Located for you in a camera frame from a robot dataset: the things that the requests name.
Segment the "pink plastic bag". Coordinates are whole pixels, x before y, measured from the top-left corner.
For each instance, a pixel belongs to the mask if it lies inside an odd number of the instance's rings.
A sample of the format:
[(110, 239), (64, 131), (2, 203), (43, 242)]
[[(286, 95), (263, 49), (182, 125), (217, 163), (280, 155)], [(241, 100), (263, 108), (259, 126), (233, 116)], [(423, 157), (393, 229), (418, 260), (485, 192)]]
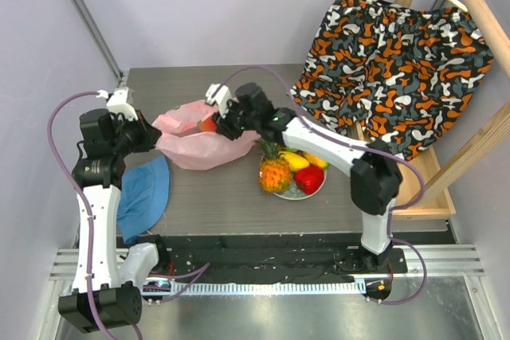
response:
[(162, 132), (155, 148), (185, 170), (210, 170), (247, 155), (256, 143), (251, 134), (231, 141), (199, 130), (198, 122), (215, 112), (204, 100), (196, 100), (159, 115), (152, 123)]

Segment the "blue bucket hat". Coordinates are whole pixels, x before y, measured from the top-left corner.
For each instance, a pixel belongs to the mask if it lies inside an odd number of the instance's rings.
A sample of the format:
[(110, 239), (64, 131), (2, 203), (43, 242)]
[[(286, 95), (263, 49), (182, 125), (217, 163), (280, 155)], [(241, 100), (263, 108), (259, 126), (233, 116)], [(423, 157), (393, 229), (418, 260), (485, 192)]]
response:
[(133, 244), (162, 217), (170, 180), (169, 166), (162, 155), (124, 174), (116, 223), (125, 244)]

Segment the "orange fake pineapple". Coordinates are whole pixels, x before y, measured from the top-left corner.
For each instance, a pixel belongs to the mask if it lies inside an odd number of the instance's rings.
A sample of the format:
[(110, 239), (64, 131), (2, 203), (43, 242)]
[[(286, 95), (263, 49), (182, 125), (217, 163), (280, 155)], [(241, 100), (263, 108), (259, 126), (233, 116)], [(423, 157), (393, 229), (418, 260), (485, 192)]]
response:
[(282, 193), (292, 184), (292, 172), (288, 162), (279, 154), (278, 145), (258, 139), (257, 145), (263, 154), (259, 165), (258, 181), (267, 193)]

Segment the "yellow orange fake mango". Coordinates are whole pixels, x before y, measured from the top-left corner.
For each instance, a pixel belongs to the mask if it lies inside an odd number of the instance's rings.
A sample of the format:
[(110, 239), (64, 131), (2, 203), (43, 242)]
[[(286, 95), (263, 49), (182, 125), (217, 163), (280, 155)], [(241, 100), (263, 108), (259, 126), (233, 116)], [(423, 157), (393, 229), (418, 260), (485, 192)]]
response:
[(279, 152), (279, 156), (288, 162), (289, 168), (293, 173), (310, 166), (310, 162), (305, 157), (294, 152), (283, 150)]

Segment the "red teal floral plate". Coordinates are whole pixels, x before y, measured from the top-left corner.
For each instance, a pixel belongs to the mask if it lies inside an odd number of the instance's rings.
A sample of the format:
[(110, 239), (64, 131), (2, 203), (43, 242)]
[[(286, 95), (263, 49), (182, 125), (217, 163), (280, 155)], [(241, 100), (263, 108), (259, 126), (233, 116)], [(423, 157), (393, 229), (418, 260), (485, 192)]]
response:
[(296, 183), (293, 182), (291, 186), (284, 192), (274, 193), (275, 196), (288, 200), (288, 201), (302, 201), (305, 199), (308, 199), (314, 195), (316, 195), (324, 186), (326, 183), (328, 177), (328, 171), (324, 170), (324, 180), (320, 184), (320, 186), (317, 188), (317, 190), (314, 193), (306, 194), (304, 191), (300, 190)]

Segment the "green orange fake papaya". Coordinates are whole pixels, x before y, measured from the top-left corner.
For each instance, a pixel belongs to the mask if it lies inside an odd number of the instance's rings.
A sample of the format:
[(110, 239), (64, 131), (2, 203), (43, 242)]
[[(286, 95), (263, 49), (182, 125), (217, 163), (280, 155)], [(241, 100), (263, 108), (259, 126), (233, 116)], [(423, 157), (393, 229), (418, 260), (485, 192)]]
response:
[(329, 164), (324, 161), (323, 159), (315, 156), (314, 154), (310, 154), (310, 153), (307, 153), (307, 152), (303, 152), (303, 156), (308, 160), (308, 162), (313, 165), (313, 166), (317, 166), (321, 169), (327, 169)]

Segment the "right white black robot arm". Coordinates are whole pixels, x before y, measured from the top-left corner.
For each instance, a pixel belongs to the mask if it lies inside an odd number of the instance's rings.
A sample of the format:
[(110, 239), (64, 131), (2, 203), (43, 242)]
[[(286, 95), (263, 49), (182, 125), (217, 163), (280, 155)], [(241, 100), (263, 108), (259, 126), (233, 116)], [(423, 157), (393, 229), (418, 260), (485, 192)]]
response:
[(246, 131), (255, 131), (268, 142), (314, 154), (346, 174), (351, 200), (362, 213), (360, 263), (369, 272), (387, 265), (392, 247), (388, 221), (402, 174), (385, 143), (349, 139), (287, 107), (274, 107), (255, 83), (244, 84), (235, 92), (212, 84), (206, 91), (206, 103), (217, 109), (213, 121), (220, 135), (235, 140)]

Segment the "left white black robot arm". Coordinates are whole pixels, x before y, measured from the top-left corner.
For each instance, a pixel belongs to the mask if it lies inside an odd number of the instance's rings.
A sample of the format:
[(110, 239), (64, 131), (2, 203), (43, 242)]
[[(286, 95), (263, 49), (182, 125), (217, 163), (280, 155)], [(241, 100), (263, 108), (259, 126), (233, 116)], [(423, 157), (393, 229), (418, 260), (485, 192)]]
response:
[(142, 314), (146, 278), (162, 275), (170, 257), (163, 238), (136, 238), (122, 264), (117, 262), (116, 218), (124, 159), (155, 148), (161, 133), (133, 107), (107, 107), (80, 116), (82, 140), (71, 177), (80, 210), (80, 244), (69, 295), (58, 300), (59, 314), (83, 334), (135, 326)]

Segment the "peach coloured fake fruit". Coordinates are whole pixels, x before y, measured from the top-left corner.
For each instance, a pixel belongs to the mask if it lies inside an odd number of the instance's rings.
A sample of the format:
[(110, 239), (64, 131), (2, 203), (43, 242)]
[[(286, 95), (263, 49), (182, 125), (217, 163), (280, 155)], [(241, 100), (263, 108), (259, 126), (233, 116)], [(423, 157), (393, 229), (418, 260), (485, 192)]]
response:
[(217, 129), (214, 119), (209, 116), (198, 122), (198, 128), (201, 132), (215, 132)]

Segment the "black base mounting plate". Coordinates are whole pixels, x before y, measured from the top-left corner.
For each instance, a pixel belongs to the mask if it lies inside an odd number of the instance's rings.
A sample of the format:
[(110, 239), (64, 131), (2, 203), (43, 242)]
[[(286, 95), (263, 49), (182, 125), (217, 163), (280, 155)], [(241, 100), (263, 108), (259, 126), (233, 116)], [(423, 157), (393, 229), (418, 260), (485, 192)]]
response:
[(164, 236), (173, 273), (208, 263), (200, 283), (350, 283), (356, 276), (399, 276), (408, 267), (403, 250), (392, 248), (385, 264), (370, 270), (359, 254), (359, 234)]

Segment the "orange camouflage patterned shorts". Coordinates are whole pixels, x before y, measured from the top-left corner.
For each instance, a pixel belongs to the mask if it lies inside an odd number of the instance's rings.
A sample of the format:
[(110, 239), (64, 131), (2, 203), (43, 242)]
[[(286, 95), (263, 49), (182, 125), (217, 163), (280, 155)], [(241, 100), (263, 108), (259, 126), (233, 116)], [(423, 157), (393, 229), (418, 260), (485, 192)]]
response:
[(492, 62), (474, 20), (456, 7), (335, 0), (291, 93), (327, 128), (345, 134), (358, 123), (410, 161), (453, 127)]

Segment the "aluminium rail with slotted strip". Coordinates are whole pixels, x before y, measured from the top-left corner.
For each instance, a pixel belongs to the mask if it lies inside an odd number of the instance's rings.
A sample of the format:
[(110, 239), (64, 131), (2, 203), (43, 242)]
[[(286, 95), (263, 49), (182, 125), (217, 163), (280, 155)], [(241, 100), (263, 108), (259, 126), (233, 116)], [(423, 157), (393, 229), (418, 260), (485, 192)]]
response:
[(160, 289), (150, 288), (147, 295), (164, 295), (167, 292), (183, 291), (186, 296), (228, 296), (228, 295), (358, 295), (367, 287), (374, 287), (377, 280), (394, 282), (410, 279), (411, 288), (416, 290), (426, 279), (465, 278), (483, 276), (485, 270), (477, 250), (472, 245), (424, 245), (416, 251), (404, 246), (403, 250), (407, 273), (396, 276), (389, 272), (387, 276), (356, 276), (350, 283), (276, 283), (276, 284), (238, 284), (238, 283), (200, 283), (188, 287), (184, 282), (169, 282), (167, 278), (152, 277), (151, 283)]

